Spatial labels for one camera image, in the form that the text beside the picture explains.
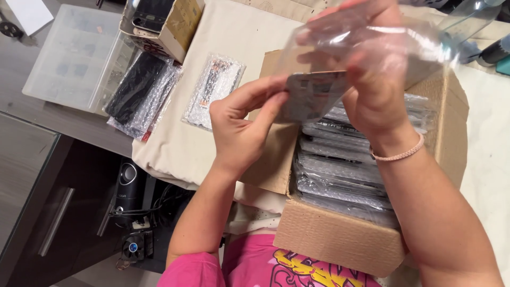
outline pink t-shirt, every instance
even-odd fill
[[[179,256],[158,287],[380,287],[365,273],[279,249],[273,240],[271,234],[235,240],[223,268],[205,252]]]

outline white paper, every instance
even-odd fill
[[[53,20],[42,0],[6,0],[25,34],[32,35],[48,22]]]

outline small cardboard box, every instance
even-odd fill
[[[172,57],[182,63],[202,17],[204,5],[203,0],[175,0],[160,34],[143,32],[135,35],[132,17],[128,16],[134,11],[130,11],[132,7],[128,1],[119,28],[128,34],[140,49]]]
[[[260,77],[272,74],[280,53],[266,53]],[[425,144],[453,184],[460,187],[467,161],[469,106],[458,79],[454,73],[435,74],[407,92],[426,96],[438,106],[434,127],[426,134]],[[250,113],[249,118],[253,119],[256,113]],[[398,230],[324,210],[300,201],[293,194],[291,164],[298,131],[296,125],[274,124],[261,158],[240,180],[288,195],[273,244],[316,260],[378,277],[388,276],[405,257]]]

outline floor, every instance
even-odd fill
[[[223,247],[219,250],[223,261]],[[138,268],[115,268],[119,255],[105,259],[83,271],[68,277],[51,287],[155,287],[161,274]]]

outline cartoon print on shirt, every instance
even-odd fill
[[[367,275],[278,249],[270,287],[367,287]]]

